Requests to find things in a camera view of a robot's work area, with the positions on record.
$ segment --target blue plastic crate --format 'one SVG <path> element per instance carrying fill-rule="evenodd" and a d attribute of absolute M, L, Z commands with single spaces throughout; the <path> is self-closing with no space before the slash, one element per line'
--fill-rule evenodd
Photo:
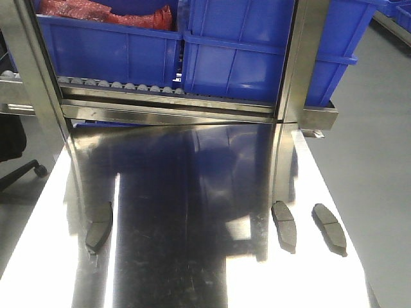
<path fill-rule="evenodd" d="M 113 7 L 112 11 L 117 13 L 146 13 L 145 9 L 139 10 L 144 7 L 141 5 L 143 1 L 98 2 Z M 178 1 L 152 1 L 153 7 L 150 9 L 160 8 L 164 3 L 175 3 L 172 7 L 176 7 Z M 173 85 L 179 62 L 181 31 L 151 30 L 44 15 L 38 15 L 37 19 L 55 71 L 60 76 L 161 87 Z"/>
<path fill-rule="evenodd" d="M 291 0 L 192 0 L 188 29 L 202 37 L 268 44 L 287 44 Z M 319 51 L 351 56 L 377 6 L 387 0 L 332 0 Z"/>
<path fill-rule="evenodd" d="M 249 99 L 273 106 L 283 73 L 285 48 L 228 42 L 184 33 L 184 90 Z M 356 58 L 319 55 L 307 105 L 325 106 L 348 65 Z"/>
<path fill-rule="evenodd" d="M 385 4 L 387 0 L 332 0 L 319 53 L 351 57 L 377 6 Z"/>
<path fill-rule="evenodd" d="M 188 29 L 201 37 L 286 47 L 292 0 L 191 0 Z"/>
<path fill-rule="evenodd" d="M 397 7 L 396 21 L 401 27 L 411 32 L 411 4 Z"/>
<path fill-rule="evenodd" d="M 411 0 L 388 0 L 386 5 L 381 5 L 377 9 L 387 17 L 395 17 L 397 6 L 411 4 Z"/>
<path fill-rule="evenodd" d="M 276 99 L 285 48 L 228 42 L 184 33 L 182 70 L 189 93 L 264 101 Z"/>
<path fill-rule="evenodd" d="M 327 106 L 348 65 L 355 65 L 357 61 L 355 56 L 318 55 L 307 94 L 306 106 Z"/>

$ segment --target gray floor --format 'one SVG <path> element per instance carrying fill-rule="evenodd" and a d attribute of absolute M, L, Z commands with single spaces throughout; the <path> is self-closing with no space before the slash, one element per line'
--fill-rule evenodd
<path fill-rule="evenodd" d="M 411 307 L 411 49 L 376 25 L 333 102 L 338 120 L 309 140 L 382 308 Z"/>
<path fill-rule="evenodd" d="M 0 164 L 0 177 L 37 159 L 49 171 L 54 160 L 48 153 L 40 126 L 35 117 L 21 117 L 27 135 L 27 147 L 23 156 Z M 3 274 L 31 211 L 43 190 L 47 178 L 38 178 L 30 171 L 9 188 L 0 192 L 0 277 Z"/>

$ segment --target metal table surface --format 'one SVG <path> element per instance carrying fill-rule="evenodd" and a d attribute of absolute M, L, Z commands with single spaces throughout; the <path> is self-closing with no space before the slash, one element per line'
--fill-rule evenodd
<path fill-rule="evenodd" d="M 0 307 L 378 307 L 346 232 L 329 251 L 311 211 L 337 208 L 300 131 L 287 203 L 270 214 L 274 126 L 82 128 L 71 136 L 0 280 Z M 87 209 L 112 201 L 97 255 Z"/>

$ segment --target chair wheel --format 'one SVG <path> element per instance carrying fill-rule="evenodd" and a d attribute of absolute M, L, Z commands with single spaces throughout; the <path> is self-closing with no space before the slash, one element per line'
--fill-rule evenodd
<path fill-rule="evenodd" d="M 39 165 L 38 167 L 34 168 L 34 172 L 39 178 L 44 178 L 48 175 L 47 169 L 43 165 Z"/>

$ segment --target red plastic bag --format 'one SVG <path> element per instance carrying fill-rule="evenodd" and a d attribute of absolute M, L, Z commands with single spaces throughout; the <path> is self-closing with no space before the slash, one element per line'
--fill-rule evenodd
<path fill-rule="evenodd" d="M 42 0 L 40 4 L 39 14 L 59 16 L 58 11 L 66 1 L 64 0 Z"/>
<path fill-rule="evenodd" d="M 154 14 L 136 16 L 136 15 L 115 15 L 111 13 L 107 17 L 107 22 L 114 24 L 123 24 L 125 26 L 135 26 L 157 30 L 171 30 L 173 16 L 171 15 L 170 6 L 166 5 Z"/>
<path fill-rule="evenodd" d="M 111 11 L 111 7 L 89 0 L 67 0 L 58 14 L 64 17 L 75 19 L 86 19 L 88 21 L 106 21 Z"/>

